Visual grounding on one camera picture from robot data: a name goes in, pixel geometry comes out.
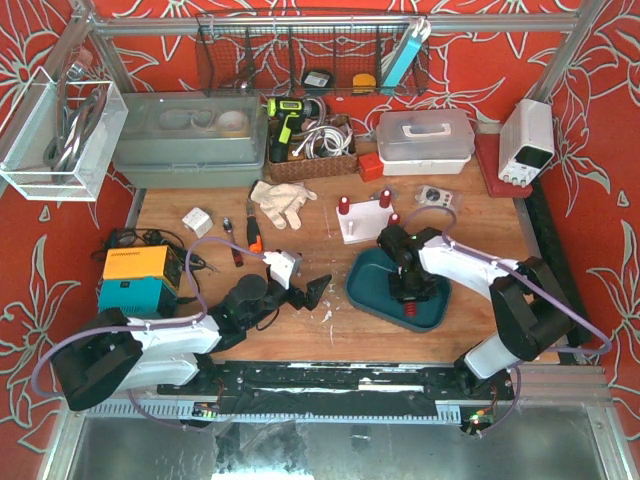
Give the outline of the red spring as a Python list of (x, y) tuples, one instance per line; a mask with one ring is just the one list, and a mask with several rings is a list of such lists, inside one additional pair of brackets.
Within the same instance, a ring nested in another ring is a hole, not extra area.
[(414, 318), (417, 315), (417, 305), (415, 302), (406, 302), (404, 304), (404, 315), (406, 318)]
[(398, 225), (399, 223), (400, 223), (400, 216), (397, 213), (392, 213), (388, 218), (387, 225), (392, 226), (392, 225)]
[(338, 213), (340, 215), (347, 215), (350, 211), (350, 200), (346, 196), (342, 196), (338, 205)]
[(379, 197), (379, 206), (383, 209), (386, 209), (390, 206), (391, 204), (391, 200), (392, 200), (392, 194), (391, 191), (388, 189), (385, 189), (381, 192), (380, 197)]

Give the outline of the orange black handled screwdriver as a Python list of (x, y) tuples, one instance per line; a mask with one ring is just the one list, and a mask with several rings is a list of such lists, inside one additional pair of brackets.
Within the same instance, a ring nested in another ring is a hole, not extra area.
[(256, 219), (253, 202), (251, 199), (247, 199), (246, 202), (246, 216), (247, 216), (247, 242), (249, 250), (253, 253), (263, 252), (263, 240), (261, 231)]

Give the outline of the bagged white control box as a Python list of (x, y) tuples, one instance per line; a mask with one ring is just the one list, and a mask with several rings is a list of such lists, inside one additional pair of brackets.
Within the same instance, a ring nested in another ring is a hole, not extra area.
[(431, 185), (421, 185), (415, 195), (415, 201), (419, 206), (436, 206), (457, 212), (463, 195), (454, 190), (447, 190)]

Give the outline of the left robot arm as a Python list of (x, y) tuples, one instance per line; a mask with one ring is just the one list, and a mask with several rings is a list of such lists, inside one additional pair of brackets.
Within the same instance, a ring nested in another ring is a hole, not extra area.
[(51, 364), (72, 411), (91, 409), (123, 390), (183, 386), (203, 369), (201, 356), (233, 348), (282, 305), (315, 309), (331, 279), (316, 278), (302, 290), (245, 275), (205, 315), (150, 320), (109, 308), (60, 342)]

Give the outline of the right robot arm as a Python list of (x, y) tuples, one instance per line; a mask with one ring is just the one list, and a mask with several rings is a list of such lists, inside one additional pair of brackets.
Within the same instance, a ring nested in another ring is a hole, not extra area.
[(454, 363), (457, 381), (468, 390), (502, 370), (536, 359), (576, 326), (558, 281), (538, 257), (500, 259), (430, 227), (410, 234), (391, 225), (381, 231), (377, 244), (397, 265), (389, 277), (397, 299), (428, 297), (437, 280), (446, 278), (491, 303), (496, 332)]

